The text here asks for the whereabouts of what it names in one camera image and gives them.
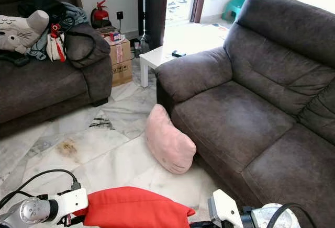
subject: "fire extinguisher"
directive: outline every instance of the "fire extinguisher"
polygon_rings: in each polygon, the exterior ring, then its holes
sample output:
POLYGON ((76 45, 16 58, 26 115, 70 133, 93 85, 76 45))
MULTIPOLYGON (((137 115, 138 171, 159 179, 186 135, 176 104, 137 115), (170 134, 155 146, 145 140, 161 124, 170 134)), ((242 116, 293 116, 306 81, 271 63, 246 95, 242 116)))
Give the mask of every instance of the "fire extinguisher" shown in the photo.
POLYGON ((96 8, 94 8, 91 12, 91 24, 93 28, 111 26, 108 12, 103 10, 103 7, 106 7, 102 5, 105 1, 106 0, 97 2, 96 8))

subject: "red fabric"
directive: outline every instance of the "red fabric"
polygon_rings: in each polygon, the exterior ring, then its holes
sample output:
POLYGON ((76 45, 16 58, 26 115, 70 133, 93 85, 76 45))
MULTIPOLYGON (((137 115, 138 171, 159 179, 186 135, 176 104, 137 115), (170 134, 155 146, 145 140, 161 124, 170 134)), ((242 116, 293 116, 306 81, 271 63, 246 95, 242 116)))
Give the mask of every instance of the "red fabric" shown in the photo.
POLYGON ((84 225, 102 228, 189 228, 187 217, 195 211, 159 194, 121 187, 88 195, 84 225))

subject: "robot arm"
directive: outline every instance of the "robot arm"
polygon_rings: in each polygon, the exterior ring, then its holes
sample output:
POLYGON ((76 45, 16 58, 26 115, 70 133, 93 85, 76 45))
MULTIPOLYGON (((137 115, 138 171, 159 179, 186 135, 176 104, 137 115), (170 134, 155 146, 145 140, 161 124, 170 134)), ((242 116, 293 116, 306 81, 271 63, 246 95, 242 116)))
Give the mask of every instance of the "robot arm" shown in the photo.
POLYGON ((48 200, 28 198, 0 215, 0 228, 28 228, 41 222, 57 224, 62 217, 87 206, 87 192, 84 188, 60 196, 49 196, 48 200))
MULTIPOLYGON (((240 216, 236 202, 222 190, 214 191, 208 199, 211 221, 220 228, 266 228, 271 217, 281 206, 278 203, 269 203, 240 216)), ((300 225, 294 213, 287 209, 273 227, 300 228, 300 225)))

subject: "wall socket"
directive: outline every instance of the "wall socket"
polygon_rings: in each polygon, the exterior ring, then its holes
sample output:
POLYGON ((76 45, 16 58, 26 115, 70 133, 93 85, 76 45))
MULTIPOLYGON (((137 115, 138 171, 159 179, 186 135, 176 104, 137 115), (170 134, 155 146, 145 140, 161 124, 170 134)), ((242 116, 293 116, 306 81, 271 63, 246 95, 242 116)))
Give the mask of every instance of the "wall socket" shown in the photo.
POLYGON ((116 12, 116 18, 118 20, 123 19, 124 18, 124 12, 123 11, 116 12))

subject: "pink pillow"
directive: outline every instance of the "pink pillow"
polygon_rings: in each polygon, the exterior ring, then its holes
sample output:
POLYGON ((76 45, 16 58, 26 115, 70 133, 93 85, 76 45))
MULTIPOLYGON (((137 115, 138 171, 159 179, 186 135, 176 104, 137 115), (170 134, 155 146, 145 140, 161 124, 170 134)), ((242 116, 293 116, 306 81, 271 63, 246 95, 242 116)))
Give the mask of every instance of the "pink pillow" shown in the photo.
POLYGON ((149 150, 165 169, 175 174, 188 171, 196 146, 173 126, 167 111, 160 104, 153 107, 147 119, 146 138, 149 150))

